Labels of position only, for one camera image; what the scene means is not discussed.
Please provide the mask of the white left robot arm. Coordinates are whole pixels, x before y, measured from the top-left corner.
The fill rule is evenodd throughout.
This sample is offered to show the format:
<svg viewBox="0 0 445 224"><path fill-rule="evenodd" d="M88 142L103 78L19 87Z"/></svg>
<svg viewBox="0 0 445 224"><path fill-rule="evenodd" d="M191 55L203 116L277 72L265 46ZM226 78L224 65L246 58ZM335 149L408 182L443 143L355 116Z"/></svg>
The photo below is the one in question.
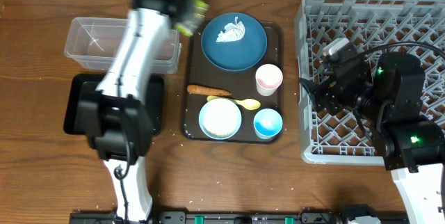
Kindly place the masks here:
<svg viewBox="0 0 445 224"><path fill-rule="evenodd" d="M92 92L80 96L76 118L89 146L111 174L118 207L109 214L82 214L87 223L146 223L152 209L145 155L154 127L145 102L152 62L171 29L187 36L208 8L202 0L133 0L112 66Z"/></svg>

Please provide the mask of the clear plastic bin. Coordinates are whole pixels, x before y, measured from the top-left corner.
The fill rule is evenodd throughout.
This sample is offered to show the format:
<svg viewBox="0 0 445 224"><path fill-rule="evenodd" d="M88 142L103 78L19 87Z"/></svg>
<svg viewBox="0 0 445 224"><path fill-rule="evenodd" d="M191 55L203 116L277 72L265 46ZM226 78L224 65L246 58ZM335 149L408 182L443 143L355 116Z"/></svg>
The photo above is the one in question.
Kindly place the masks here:
<svg viewBox="0 0 445 224"><path fill-rule="evenodd" d="M72 20L64 53L89 70L107 70L123 39L126 19L76 17ZM171 30L159 57L153 61L154 74L174 74L178 70L181 43L179 32Z"/></svg>

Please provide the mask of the black waste tray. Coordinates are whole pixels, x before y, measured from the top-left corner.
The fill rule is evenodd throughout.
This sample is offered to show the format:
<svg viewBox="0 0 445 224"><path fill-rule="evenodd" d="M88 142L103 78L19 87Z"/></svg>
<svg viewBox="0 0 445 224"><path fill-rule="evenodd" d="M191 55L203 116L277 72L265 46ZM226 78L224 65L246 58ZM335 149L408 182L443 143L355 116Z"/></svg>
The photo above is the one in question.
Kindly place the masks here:
<svg viewBox="0 0 445 224"><path fill-rule="evenodd" d="M80 97L89 92L93 92L105 74L77 74L70 88L70 96L67 102L67 110L63 130L70 135L84 135L81 121L78 119L78 103ZM157 136L162 128L162 111L164 96L164 80L161 76L151 76L147 86L147 96L145 98L145 108L152 121L153 136Z"/></svg>

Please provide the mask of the grey dishwasher rack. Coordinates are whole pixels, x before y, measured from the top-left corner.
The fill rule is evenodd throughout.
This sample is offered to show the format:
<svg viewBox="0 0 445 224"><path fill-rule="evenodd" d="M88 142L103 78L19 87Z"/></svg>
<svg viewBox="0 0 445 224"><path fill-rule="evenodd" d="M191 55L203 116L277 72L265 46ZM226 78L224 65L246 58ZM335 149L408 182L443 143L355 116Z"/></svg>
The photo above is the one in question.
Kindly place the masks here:
<svg viewBox="0 0 445 224"><path fill-rule="evenodd" d="M298 74L324 81L323 48L347 38L358 51L392 42L415 41L444 48L444 0L302 0L295 25ZM311 164L381 166L353 114L317 113L308 94L298 102L302 159Z"/></svg>

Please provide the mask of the small blue cup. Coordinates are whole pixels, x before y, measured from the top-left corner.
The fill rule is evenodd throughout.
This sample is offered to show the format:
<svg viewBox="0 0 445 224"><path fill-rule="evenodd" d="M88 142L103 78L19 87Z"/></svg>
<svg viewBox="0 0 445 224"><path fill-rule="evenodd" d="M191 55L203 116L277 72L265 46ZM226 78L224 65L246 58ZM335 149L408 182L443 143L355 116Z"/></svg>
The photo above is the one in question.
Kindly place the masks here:
<svg viewBox="0 0 445 224"><path fill-rule="evenodd" d="M283 119L281 115L273 109L262 109L254 116L253 126L258 138L268 140L281 132Z"/></svg>

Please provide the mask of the light blue rice bowl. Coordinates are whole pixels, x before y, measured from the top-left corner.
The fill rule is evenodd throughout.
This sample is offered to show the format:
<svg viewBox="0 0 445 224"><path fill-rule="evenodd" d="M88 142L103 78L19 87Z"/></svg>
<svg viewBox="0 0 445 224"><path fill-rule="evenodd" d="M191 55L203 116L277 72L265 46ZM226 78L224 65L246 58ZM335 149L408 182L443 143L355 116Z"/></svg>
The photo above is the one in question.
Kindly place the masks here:
<svg viewBox="0 0 445 224"><path fill-rule="evenodd" d="M240 129L241 110L228 99L213 99L201 108L198 123L209 138L225 140Z"/></svg>

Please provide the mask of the yellow plastic spoon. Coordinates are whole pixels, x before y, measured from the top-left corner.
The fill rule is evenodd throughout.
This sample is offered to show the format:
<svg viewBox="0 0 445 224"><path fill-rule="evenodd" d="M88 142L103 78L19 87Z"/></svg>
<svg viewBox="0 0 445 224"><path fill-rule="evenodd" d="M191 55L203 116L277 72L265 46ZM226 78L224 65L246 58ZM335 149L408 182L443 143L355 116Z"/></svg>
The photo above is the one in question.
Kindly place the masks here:
<svg viewBox="0 0 445 224"><path fill-rule="evenodd" d="M260 108L261 103L258 100L255 99L243 99L243 100L237 100L237 99L230 99L230 98L226 98L226 97L219 97L219 96L207 96L207 101L211 101L213 99L228 99L229 101L242 106L243 108L253 111L253 110L257 110Z"/></svg>

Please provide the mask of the white tissue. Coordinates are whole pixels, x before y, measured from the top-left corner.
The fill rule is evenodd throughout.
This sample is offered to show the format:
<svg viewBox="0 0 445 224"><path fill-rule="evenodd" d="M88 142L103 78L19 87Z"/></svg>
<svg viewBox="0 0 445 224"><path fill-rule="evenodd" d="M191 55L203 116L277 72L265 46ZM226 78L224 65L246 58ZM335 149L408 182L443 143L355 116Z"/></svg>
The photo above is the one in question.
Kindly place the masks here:
<svg viewBox="0 0 445 224"><path fill-rule="evenodd" d="M216 42L235 42L241 40L245 35L245 26L242 21L238 20L238 17L234 18L234 23L228 23L224 27L224 31L221 31Z"/></svg>

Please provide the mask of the dark brown serving tray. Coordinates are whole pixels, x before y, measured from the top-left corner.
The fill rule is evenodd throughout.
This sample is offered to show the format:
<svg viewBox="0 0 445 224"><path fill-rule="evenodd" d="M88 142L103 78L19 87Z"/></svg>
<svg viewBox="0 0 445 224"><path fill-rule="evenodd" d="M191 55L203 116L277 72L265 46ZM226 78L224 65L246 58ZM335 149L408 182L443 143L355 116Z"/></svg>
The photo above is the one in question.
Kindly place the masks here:
<svg viewBox="0 0 445 224"><path fill-rule="evenodd" d="M257 92L255 81L257 69L264 64L273 64L282 69L284 62L284 39L281 28L274 22L261 21L260 23L265 29L268 40L266 53L255 66L242 72L226 72L207 59L201 46L204 29L200 29L191 38L184 85L200 85L227 90L231 93L230 97L232 99L255 99L260 102L261 109L273 109L278 113L283 113L283 85L280 85L268 97L264 97ZM186 138L194 141L213 140L201 130L198 122L201 108L206 102L207 98L204 95L184 92L180 128Z"/></svg>

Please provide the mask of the dark blue plate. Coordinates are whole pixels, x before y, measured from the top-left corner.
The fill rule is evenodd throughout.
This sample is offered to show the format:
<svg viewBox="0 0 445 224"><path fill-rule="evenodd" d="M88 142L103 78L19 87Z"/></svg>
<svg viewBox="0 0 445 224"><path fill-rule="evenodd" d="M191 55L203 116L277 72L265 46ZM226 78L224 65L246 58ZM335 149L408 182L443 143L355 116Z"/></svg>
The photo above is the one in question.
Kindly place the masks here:
<svg viewBox="0 0 445 224"><path fill-rule="evenodd" d="M240 40L217 42L228 24L242 22L245 35ZM216 67L228 72L241 72L256 65L267 49L267 36L260 22L243 13L225 13L212 19L201 37L202 51Z"/></svg>

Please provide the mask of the orange carrot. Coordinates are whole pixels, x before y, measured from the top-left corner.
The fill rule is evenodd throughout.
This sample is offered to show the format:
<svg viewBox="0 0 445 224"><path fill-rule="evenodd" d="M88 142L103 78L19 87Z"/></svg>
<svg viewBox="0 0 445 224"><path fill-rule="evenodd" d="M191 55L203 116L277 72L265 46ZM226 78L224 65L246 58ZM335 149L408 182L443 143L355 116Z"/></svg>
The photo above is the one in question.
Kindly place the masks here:
<svg viewBox="0 0 445 224"><path fill-rule="evenodd" d="M190 94L195 95L207 95L207 96L230 96L231 93L227 90L222 90L218 88L210 88L206 86L199 86L199 85L188 85L187 91Z"/></svg>

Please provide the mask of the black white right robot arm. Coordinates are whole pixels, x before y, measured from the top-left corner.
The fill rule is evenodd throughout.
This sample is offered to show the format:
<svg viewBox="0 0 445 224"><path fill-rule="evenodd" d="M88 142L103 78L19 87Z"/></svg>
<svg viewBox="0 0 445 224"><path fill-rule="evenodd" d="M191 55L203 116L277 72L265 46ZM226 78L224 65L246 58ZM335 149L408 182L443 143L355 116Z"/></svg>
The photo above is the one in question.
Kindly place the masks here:
<svg viewBox="0 0 445 224"><path fill-rule="evenodd" d="M329 54L327 79L300 79L318 112L350 110L370 122L365 136L383 158L411 223L444 222L444 133L421 115L426 74L411 54L388 51L374 69L352 45Z"/></svg>

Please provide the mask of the pink cup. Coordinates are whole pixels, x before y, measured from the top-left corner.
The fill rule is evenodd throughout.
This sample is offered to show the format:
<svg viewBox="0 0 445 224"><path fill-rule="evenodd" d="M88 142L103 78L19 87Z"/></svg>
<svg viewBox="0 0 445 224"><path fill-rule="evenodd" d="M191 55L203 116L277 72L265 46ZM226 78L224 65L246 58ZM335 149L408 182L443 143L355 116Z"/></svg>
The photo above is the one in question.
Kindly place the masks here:
<svg viewBox="0 0 445 224"><path fill-rule="evenodd" d="M283 82L282 71L273 64L262 65L255 73L255 82L260 95L271 96Z"/></svg>

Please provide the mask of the green snack wrapper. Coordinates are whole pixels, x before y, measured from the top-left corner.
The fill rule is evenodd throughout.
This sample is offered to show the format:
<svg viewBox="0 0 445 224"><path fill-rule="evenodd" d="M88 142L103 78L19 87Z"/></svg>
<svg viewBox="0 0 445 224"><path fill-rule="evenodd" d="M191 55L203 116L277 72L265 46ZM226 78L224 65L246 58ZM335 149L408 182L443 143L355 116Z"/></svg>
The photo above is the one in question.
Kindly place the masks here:
<svg viewBox="0 0 445 224"><path fill-rule="evenodd" d="M179 21L175 22L174 29L191 37L201 27L208 9L209 5L203 0L191 0L185 12L179 16Z"/></svg>

